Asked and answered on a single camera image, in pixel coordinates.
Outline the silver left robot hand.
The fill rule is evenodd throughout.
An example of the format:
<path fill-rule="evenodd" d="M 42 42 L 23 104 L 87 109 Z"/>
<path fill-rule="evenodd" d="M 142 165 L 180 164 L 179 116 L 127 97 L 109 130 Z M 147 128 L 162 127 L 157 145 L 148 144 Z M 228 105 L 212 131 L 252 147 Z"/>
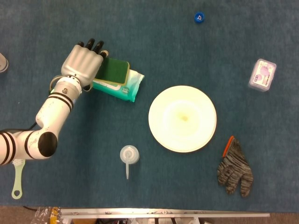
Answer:
<path fill-rule="evenodd" d="M 104 42 L 99 41 L 97 44 L 94 42 L 93 38 L 87 44 L 78 42 L 61 67 L 61 74 L 76 77 L 85 91 L 91 90 L 93 80 L 108 56 L 108 51 L 102 50 Z"/>

